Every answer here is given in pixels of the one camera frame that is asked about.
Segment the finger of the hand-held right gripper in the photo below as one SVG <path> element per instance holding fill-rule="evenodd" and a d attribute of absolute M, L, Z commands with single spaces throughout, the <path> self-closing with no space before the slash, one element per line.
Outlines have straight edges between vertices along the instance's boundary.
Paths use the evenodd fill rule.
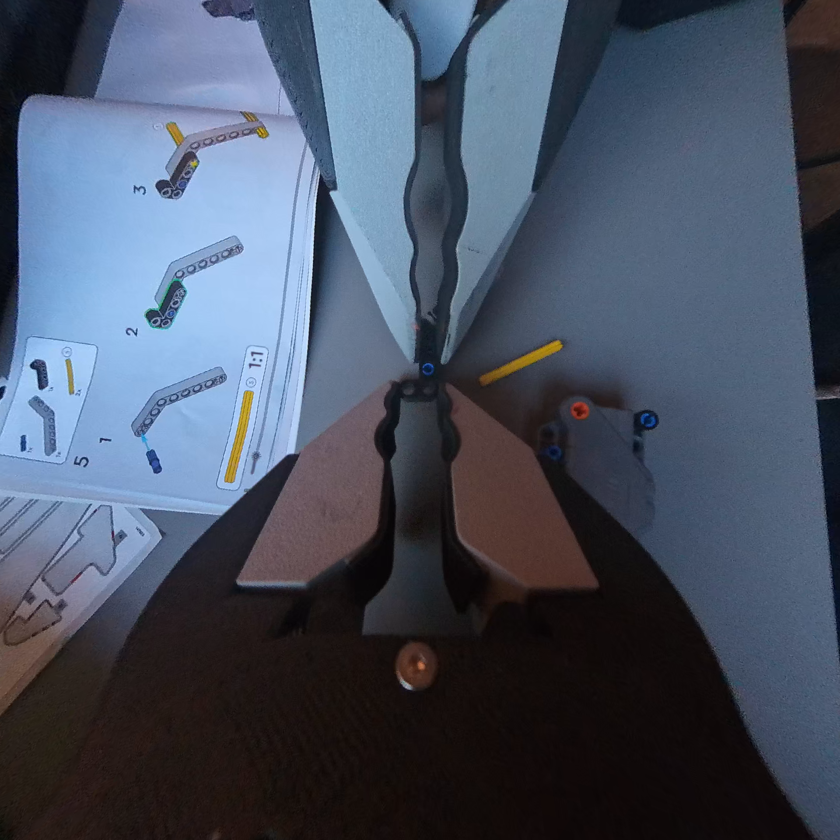
<path fill-rule="evenodd" d="M 466 336 L 613 33 L 617 1 L 488 2 L 447 70 L 437 356 Z"/>
<path fill-rule="evenodd" d="M 377 1 L 254 2 L 259 32 L 386 325 L 420 358 L 410 193 L 420 139 L 419 48 Z"/>

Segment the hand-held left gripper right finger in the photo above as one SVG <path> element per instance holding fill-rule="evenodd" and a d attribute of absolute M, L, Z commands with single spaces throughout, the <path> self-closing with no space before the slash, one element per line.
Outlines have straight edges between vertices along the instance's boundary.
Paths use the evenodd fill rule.
<path fill-rule="evenodd" d="M 595 573 L 529 446 L 451 385 L 437 394 L 444 582 L 458 613 L 588 593 Z"/>

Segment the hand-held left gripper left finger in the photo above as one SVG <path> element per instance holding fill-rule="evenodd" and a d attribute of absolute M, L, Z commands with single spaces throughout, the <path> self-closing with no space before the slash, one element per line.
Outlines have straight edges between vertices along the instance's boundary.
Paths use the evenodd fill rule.
<path fill-rule="evenodd" d="M 388 381 L 301 450 L 238 574 L 239 586 L 384 587 L 393 565 L 391 461 L 399 413 L 399 385 Z"/>

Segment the black lego connector piece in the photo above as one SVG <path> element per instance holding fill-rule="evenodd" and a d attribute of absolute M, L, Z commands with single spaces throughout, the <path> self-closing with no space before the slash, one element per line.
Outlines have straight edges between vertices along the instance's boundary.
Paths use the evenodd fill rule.
<path fill-rule="evenodd" d="M 436 364 L 438 375 L 438 368 L 440 366 L 440 352 L 438 348 L 438 325 L 436 316 L 430 312 L 428 315 L 421 317 L 417 326 L 416 333 L 416 351 L 415 362 L 418 371 L 418 377 L 421 380 L 432 380 L 431 378 L 423 378 L 419 374 L 419 365 L 423 362 L 431 361 Z"/>

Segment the grey lego motor block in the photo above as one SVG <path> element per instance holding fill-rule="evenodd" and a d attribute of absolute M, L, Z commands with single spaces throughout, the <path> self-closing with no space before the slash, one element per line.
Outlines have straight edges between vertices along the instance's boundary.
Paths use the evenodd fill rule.
<path fill-rule="evenodd" d="M 546 447 L 562 447 L 563 459 L 555 462 L 635 537 L 655 518 L 655 480 L 644 462 L 644 436 L 655 429 L 638 428 L 638 412 L 573 395 L 541 425 L 536 446 L 542 457 Z"/>

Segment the yellow lego axle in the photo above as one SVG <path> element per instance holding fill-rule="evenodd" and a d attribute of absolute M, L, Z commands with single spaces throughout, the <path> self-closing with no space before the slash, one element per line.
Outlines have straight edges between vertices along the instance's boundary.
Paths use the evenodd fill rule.
<path fill-rule="evenodd" d="M 541 362 L 542 360 L 549 358 L 551 355 L 554 355 L 558 352 L 561 352 L 564 349 L 564 343 L 559 340 L 555 339 L 552 340 L 535 350 L 531 350 L 519 357 L 510 360 L 504 364 L 499 365 L 498 367 L 480 374 L 478 377 L 478 384 L 481 387 L 488 387 L 491 384 L 494 384 L 504 378 L 509 377 L 519 371 L 522 371 L 529 366 Z"/>

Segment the lego instruction booklet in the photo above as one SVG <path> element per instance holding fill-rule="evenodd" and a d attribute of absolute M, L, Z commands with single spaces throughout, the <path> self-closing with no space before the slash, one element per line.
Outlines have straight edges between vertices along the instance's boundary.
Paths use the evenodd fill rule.
<path fill-rule="evenodd" d="M 30 98 L 2 489 L 218 515 L 291 453 L 319 173 L 254 2 L 123 2 Z"/>

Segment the white printed paper sheet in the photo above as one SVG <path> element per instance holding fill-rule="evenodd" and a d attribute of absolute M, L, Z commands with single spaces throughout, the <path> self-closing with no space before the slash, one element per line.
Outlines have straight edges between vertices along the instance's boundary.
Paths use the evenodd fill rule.
<path fill-rule="evenodd" d="M 1 498 L 1 712 L 161 541 L 135 507 Z"/>

